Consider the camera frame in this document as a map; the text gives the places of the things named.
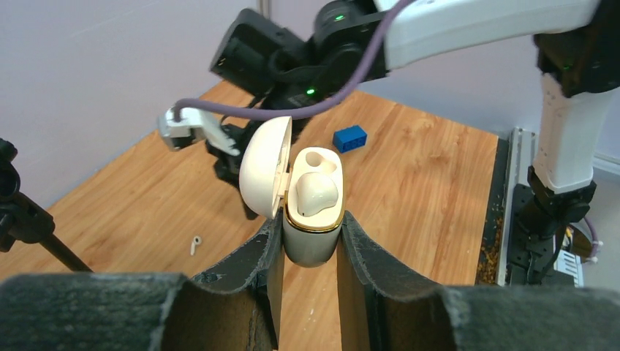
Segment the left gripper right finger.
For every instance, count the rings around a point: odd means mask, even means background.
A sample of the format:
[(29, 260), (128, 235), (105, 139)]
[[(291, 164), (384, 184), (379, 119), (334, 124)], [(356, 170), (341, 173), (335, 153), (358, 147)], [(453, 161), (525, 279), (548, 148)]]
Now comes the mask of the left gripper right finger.
[(615, 291), (439, 284), (383, 249), (350, 212), (336, 251), (344, 350), (619, 348)]

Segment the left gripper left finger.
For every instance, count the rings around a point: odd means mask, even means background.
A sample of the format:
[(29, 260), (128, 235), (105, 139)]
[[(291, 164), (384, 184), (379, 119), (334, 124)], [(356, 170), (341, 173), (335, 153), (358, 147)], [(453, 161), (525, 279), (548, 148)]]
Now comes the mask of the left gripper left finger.
[(23, 274), (1, 283), (3, 350), (274, 350), (283, 216), (207, 270)]

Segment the small beige charging case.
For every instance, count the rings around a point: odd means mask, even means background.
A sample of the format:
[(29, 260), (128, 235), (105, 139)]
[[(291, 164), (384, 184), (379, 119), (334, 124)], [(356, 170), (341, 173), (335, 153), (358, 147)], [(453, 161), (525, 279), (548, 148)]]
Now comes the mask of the small beige charging case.
[[(253, 212), (275, 219), (284, 215), (284, 249), (289, 259), (304, 268), (318, 267), (331, 258), (344, 218), (344, 168), (337, 153), (307, 147), (290, 159), (292, 119), (266, 121), (251, 138), (239, 173), (243, 201)], [(337, 204), (310, 217), (301, 216), (295, 185), (305, 173), (329, 176), (339, 191)]]

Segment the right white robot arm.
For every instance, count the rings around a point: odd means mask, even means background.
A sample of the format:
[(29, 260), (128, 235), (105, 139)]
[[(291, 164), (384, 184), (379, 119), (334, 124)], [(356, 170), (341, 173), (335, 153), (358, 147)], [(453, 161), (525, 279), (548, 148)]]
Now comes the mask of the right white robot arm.
[(500, 138), (536, 129), (542, 108), (528, 37), (427, 58), (362, 85), (313, 120), (302, 146), (360, 124), (343, 156), (347, 207), (375, 240), (425, 276), (475, 280)]

